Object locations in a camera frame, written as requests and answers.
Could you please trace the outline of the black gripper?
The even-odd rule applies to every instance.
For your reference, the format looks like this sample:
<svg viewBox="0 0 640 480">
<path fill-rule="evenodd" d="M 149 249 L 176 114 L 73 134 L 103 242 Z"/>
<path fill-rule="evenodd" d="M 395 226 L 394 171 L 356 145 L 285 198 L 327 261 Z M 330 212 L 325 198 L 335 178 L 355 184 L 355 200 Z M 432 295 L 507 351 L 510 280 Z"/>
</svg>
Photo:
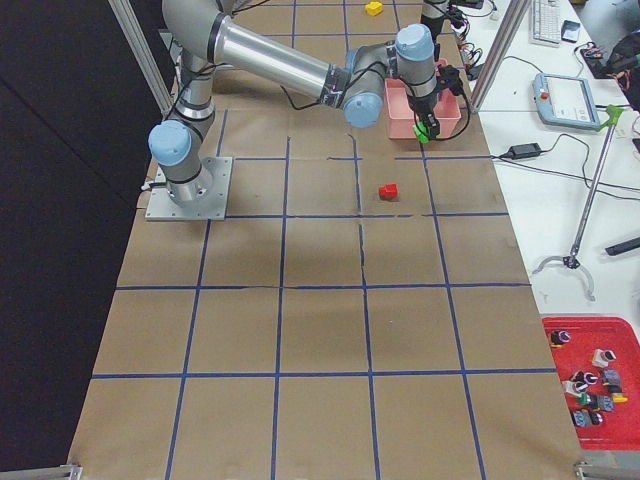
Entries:
<svg viewBox="0 0 640 480">
<path fill-rule="evenodd" d="M 408 96 L 409 107 L 418 118 L 415 122 L 415 136 L 420 143 L 428 143 L 429 137 L 437 138 L 440 135 L 440 123 L 435 115 L 438 96 L 438 93 L 421 97 Z"/>
</svg>

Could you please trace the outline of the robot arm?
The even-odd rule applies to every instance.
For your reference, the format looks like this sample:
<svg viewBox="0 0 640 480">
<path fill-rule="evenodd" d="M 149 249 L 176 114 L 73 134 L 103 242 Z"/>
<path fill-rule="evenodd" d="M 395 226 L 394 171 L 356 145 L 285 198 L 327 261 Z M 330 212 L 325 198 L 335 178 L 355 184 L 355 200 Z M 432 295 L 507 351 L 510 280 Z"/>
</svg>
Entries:
<svg viewBox="0 0 640 480">
<path fill-rule="evenodd" d="M 209 196 L 214 175 L 199 156 L 215 117 L 214 72 L 232 67 L 342 110 L 356 128 L 374 125 L 383 106 L 384 81 L 401 80 L 409 105 L 422 121 L 433 119 L 437 103 L 435 46 L 421 23 L 402 28 L 394 40 L 360 47 L 340 67 L 246 29 L 220 1 L 165 1 L 162 14 L 182 47 L 179 87 L 166 119 L 148 137 L 165 176 L 167 195 L 177 205 Z"/>
<path fill-rule="evenodd" d="M 449 0 L 423 1 L 420 20 L 430 30 L 433 39 L 436 39 L 442 32 L 449 4 Z"/>
</svg>

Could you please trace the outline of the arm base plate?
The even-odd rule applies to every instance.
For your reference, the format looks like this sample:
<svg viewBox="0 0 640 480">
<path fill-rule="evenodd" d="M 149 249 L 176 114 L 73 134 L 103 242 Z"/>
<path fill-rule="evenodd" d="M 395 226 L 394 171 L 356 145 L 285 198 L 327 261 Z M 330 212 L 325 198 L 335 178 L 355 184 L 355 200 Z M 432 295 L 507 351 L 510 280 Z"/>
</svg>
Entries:
<svg viewBox="0 0 640 480">
<path fill-rule="evenodd" d="M 149 221 L 223 221 L 226 217 L 232 157 L 205 157 L 199 176 L 185 184 L 168 182 L 158 168 L 145 218 Z"/>
</svg>

